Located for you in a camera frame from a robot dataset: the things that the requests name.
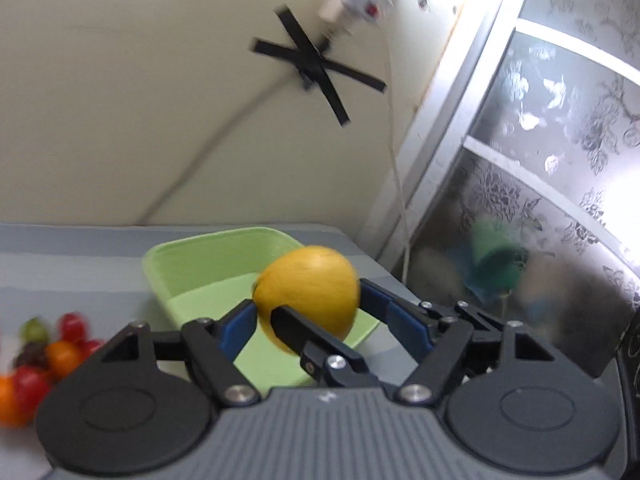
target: green basket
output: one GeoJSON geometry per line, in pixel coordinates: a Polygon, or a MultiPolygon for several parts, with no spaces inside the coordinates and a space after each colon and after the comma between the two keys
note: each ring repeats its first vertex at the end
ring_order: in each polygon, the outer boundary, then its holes
{"type": "MultiPolygon", "coordinates": [[[[250,227],[200,235],[158,245],[143,260],[146,278],[175,326],[198,317],[219,319],[242,300],[274,260],[302,247],[276,229],[250,227]]],[[[378,325],[362,310],[345,343],[354,348],[378,325]]],[[[235,360],[238,369],[265,394],[273,386],[308,381],[300,358],[274,345],[260,323],[235,360]]]]}

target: ribbed gray surface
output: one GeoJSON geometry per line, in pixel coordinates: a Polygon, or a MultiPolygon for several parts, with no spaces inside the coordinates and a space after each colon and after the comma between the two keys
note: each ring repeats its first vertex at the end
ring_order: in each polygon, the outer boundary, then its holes
{"type": "MultiPolygon", "coordinates": [[[[491,438],[490,429],[487,438],[491,438]]],[[[130,480],[513,480],[453,444],[433,413],[377,389],[274,390],[226,412],[191,455],[130,480]]],[[[566,480],[604,480],[592,468],[566,480]]],[[[57,472],[47,480],[87,480],[57,472]]]]}

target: silver bolt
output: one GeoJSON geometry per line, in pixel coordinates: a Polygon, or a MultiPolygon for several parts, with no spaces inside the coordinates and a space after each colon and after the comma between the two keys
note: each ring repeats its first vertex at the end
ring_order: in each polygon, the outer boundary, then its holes
{"type": "Polygon", "coordinates": [[[255,399],[255,390],[248,384],[235,384],[225,390],[225,399],[235,404],[246,404],[255,399]]]}
{"type": "Polygon", "coordinates": [[[408,384],[400,388],[400,398],[410,404],[417,404],[418,402],[429,400],[432,395],[431,390],[426,386],[422,386],[422,384],[408,384]]]}
{"type": "Polygon", "coordinates": [[[341,355],[330,355],[326,359],[326,363],[329,365],[329,368],[333,370],[341,370],[347,365],[347,361],[341,355]]]}

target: lemon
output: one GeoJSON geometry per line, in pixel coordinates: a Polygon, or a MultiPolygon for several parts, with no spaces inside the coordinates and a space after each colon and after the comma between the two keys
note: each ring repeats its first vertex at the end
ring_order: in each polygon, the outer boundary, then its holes
{"type": "Polygon", "coordinates": [[[358,273],[350,261],[328,247],[307,246],[281,256],[255,282],[253,300],[263,330],[279,347],[271,311],[291,308],[344,340],[360,304],[358,273]]]}

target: black device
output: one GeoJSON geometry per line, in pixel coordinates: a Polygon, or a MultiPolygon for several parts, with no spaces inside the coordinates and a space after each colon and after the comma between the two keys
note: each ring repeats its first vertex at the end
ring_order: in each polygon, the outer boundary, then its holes
{"type": "Polygon", "coordinates": [[[638,460],[640,324],[594,381],[526,325],[466,303],[415,305],[361,280],[360,307],[418,363],[401,386],[287,306],[271,325],[317,386],[264,398],[233,364],[251,301],[179,332],[130,324],[38,410],[46,479],[604,480],[638,460]],[[156,360],[184,361],[193,382],[156,360]]]}
{"type": "Polygon", "coordinates": [[[305,34],[305,31],[302,30],[302,27],[300,27],[298,20],[296,20],[289,7],[282,7],[282,9],[276,11],[276,14],[287,31],[287,34],[289,34],[290,38],[296,44],[297,49],[270,43],[269,41],[254,40],[251,50],[257,54],[264,54],[265,56],[274,57],[275,59],[287,61],[295,65],[303,77],[305,88],[307,89],[314,83],[318,83],[318,86],[334,111],[340,126],[344,126],[349,122],[349,115],[338,97],[338,92],[334,84],[331,83],[329,79],[329,75],[326,72],[327,70],[341,73],[379,92],[385,91],[386,83],[377,77],[359,72],[346,65],[325,58],[322,54],[329,48],[327,38],[324,38],[316,48],[305,34]]]}

